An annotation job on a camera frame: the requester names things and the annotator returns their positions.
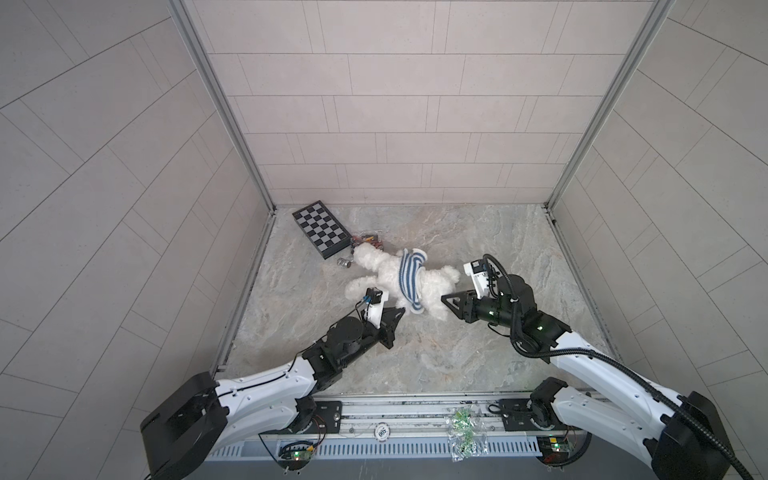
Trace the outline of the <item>white fluffy teddy bear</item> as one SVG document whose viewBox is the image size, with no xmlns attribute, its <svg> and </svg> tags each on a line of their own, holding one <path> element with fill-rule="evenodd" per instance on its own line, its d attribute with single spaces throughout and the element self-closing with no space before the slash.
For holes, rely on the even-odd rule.
<svg viewBox="0 0 768 480">
<path fill-rule="evenodd" d="M 396 254 L 389 254 L 370 244 L 362 244 L 357 247 L 353 252 L 353 262 L 366 271 L 370 271 L 371 275 L 350 281 L 345 286 L 345 297 L 348 300 L 360 300 L 368 288 L 374 287 L 379 290 L 386 290 L 389 293 L 389 299 L 395 301 L 397 308 L 404 307 L 410 313 L 415 314 L 409 309 L 399 288 L 398 271 L 404 249 Z M 441 301 L 441 297 L 456 291 L 460 272 L 451 265 L 427 269 L 427 260 L 424 264 L 424 270 L 418 275 L 419 293 L 424 306 L 423 313 L 446 321 L 450 311 Z"/>
</svg>

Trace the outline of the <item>blue white striped knit sweater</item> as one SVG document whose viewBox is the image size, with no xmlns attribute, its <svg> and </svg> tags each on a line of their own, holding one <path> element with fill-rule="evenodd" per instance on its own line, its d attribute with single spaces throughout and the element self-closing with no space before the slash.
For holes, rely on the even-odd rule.
<svg viewBox="0 0 768 480">
<path fill-rule="evenodd" d="M 418 287 L 418 275 L 424 270 L 427 254 L 418 248 L 404 249 L 398 271 L 399 288 L 409 309 L 415 314 L 424 312 Z"/>
</svg>

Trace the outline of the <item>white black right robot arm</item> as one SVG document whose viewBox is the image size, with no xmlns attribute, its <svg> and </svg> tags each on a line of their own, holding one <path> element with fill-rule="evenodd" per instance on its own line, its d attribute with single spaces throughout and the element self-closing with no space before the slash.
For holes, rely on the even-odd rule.
<svg viewBox="0 0 768 480">
<path fill-rule="evenodd" d="M 491 276 L 488 282 L 486 296 L 469 290 L 441 300 L 467 323 L 485 321 L 508 328 L 510 343 L 520 355 L 551 363 L 602 396 L 594 400 L 549 378 L 531 395 L 544 416 L 555 416 L 619 447 L 659 479 L 722 479 L 729 470 L 750 478 L 707 397 L 663 387 L 593 348 L 566 323 L 539 310 L 521 277 Z"/>
</svg>

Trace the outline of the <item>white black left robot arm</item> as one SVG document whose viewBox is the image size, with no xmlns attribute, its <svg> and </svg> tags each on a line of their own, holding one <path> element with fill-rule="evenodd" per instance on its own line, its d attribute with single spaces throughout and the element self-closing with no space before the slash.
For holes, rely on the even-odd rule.
<svg viewBox="0 0 768 480">
<path fill-rule="evenodd" d="M 385 307 L 377 325 L 346 316 L 285 366 L 229 380 L 207 371 L 193 375 L 140 424 L 150 478 L 183 479 L 225 446 L 305 429 L 316 410 L 313 394 L 375 345 L 392 348 L 405 312 Z"/>
</svg>

